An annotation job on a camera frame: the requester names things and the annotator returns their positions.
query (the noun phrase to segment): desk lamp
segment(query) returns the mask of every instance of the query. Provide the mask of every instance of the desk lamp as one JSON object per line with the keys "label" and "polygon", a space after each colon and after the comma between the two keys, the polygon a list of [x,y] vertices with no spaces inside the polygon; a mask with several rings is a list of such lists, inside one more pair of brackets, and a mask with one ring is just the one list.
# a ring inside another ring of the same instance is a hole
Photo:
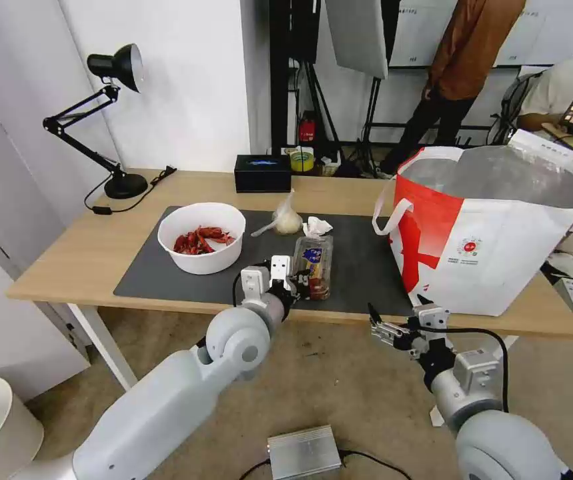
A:
{"label": "desk lamp", "polygon": [[[139,93],[143,81],[143,67],[139,49],[136,44],[131,43],[117,50],[114,55],[91,54],[86,63],[92,74],[101,78],[102,82],[105,83],[105,87],[55,116],[45,118],[44,128],[111,173],[111,179],[104,185],[104,191],[109,198],[128,199],[136,197],[148,188],[144,177],[136,173],[124,172],[118,162],[90,150],[82,142],[66,133],[66,128],[117,101],[119,87],[113,83],[113,79],[119,80],[129,89]],[[107,97],[105,102],[90,110],[73,113],[74,110],[102,95]]]}

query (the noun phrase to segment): garlic bulb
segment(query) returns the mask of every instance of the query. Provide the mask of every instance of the garlic bulb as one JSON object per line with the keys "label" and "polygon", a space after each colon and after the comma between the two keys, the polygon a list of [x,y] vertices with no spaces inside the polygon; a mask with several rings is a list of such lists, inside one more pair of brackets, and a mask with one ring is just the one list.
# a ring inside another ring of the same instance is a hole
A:
{"label": "garlic bulb", "polygon": [[275,212],[273,218],[276,220],[275,231],[280,235],[291,235],[297,233],[302,228],[302,217],[290,206],[282,211]]}

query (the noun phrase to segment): lamp shade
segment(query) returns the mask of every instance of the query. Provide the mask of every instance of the lamp shade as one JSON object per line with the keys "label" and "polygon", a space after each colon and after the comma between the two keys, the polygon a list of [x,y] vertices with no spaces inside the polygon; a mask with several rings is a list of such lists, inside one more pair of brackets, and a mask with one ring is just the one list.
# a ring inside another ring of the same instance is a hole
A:
{"label": "lamp shade", "polygon": [[134,43],[124,45],[114,55],[92,53],[86,64],[88,70],[100,78],[114,78],[133,91],[141,91],[144,69],[141,54]]}

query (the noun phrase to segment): table leg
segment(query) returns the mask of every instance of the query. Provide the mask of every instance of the table leg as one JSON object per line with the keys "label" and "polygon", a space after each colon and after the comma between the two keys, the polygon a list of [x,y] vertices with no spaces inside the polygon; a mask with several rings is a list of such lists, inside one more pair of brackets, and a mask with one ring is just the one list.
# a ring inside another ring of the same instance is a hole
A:
{"label": "table leg", "polygon": [[84,331],[93,341],[93,345],[104,358],[113,375],[121,383],[125,390],[130,389],[137,383],[137,377],[128,365],[128,362],[122,355],[115,339],[104,325],[101,317],[95,307],[85,305],[76,305],[69,303],[68,306],[73,312],[75,318],[81,324]]}
{"label": "table leg", "polygon": [[[506,345],[506,349],[509,350],[515,344],[515,342],[517,342],[518,338],[519,337],[517,335],[508,335],[505,337],[504,344]],[[502,348],[499,346],[498,342],[495,341],[495,339],[489,339],[483,344],[482,348],[491,352],[491,355],[493,355],[497,360],[502,359]],[[430,417],[431,425],[434,427],[441,427],[444,424],[444,418],[442,418],[442,414],[438,410],[437,405],[432,408]]]}

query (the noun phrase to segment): lamp base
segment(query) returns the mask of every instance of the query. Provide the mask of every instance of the lamp base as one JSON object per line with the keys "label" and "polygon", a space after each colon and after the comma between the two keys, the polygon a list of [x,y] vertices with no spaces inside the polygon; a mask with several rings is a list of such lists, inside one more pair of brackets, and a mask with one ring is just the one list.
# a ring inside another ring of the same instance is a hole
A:
{"label": "lamp base", "polygon": [[113,177],[106,185],[106,196],[113,199],[127,199],[136,197],[146,191],[148,182],[136,173],[126,173],[122,177]]}

